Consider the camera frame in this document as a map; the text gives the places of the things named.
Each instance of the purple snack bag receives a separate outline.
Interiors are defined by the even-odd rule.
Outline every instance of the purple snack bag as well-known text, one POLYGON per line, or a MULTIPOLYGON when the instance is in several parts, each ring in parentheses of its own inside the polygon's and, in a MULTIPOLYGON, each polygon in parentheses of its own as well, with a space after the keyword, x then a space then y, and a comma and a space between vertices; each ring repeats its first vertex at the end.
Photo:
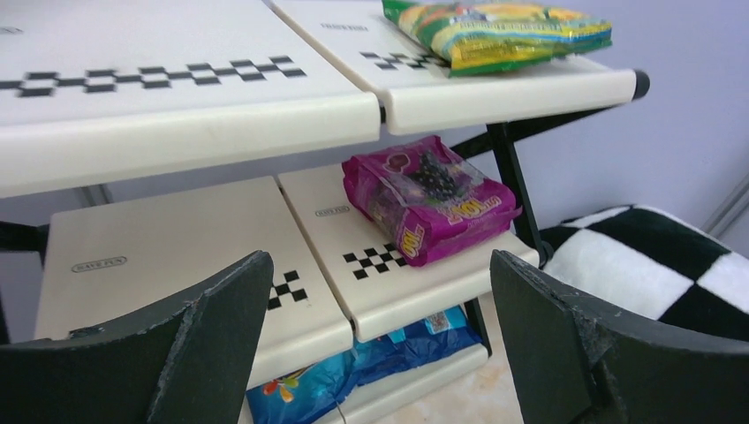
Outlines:
POLYGON ((509 230, 510 189, 486 178, 436 135, 342 164, 351 204, 395 241, 414 267, 509 230))

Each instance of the green snack bag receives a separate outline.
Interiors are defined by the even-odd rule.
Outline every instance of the green snack bag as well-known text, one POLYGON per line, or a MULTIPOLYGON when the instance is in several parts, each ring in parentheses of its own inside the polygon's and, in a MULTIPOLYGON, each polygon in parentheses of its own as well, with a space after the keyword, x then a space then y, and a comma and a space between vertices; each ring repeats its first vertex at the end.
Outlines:
POLYGON ((382 0, 385 17, 450 62, 450 76, 512 71, 611 45, 611 24, 540 4, 382 0))

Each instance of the tiled floor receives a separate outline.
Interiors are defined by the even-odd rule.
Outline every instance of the tiled floor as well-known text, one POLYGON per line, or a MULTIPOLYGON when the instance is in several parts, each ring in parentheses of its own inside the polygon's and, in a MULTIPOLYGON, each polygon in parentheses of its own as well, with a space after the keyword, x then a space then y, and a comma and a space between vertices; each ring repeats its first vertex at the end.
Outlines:
POLYGON ((480 298, 493 355, 479 370, 375 424, 521 424, 518 397, 491 293, 480 298))

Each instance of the grape image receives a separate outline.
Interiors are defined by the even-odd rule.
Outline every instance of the grape image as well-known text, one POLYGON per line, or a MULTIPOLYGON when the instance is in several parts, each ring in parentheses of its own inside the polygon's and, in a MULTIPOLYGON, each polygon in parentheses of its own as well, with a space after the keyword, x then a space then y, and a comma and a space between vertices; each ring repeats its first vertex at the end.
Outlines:
POLYGON ((419 184, 428 197, 436 201, 448 201, 458 195, 458 184, 455 179, 432 152, 426 152, 421 156, 419 170, 408 177, 419 184))

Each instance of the white plastic shelf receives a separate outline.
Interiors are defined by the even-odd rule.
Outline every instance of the white plastic shelf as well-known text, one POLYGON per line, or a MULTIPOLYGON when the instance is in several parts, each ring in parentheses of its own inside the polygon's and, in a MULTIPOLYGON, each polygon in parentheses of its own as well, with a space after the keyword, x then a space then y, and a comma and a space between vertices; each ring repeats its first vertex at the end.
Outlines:
POLYGON ((278 178, 362 342, 490 292, 494 249, 538 266, 538 253, 510 232, 425 267, 406 266, 379 228, 346 199, 343 177, 340 165, 331 165, 278 178))
POLYGON ((2 11, 0 198, 379 137, 363 93, 258 0, 2 11))
POLYGON ((351 324, 271 177, 53 215, 35 336, 128 314, 255 250, 275 272, 247 388, 350 349, 351 324))
POLYGON ((629 102, 633 70, 569 57, 503 75, 448 79, 445 63, 400 33, 380 2, 273 0, 276 14, 362 90, 393 134, 591 110, 629 102))
POLYGON ((468 347, 449 358, 358 387, 338 409, 346 424, 367 424, 472 372, 487 358, 483 345, 468 347))

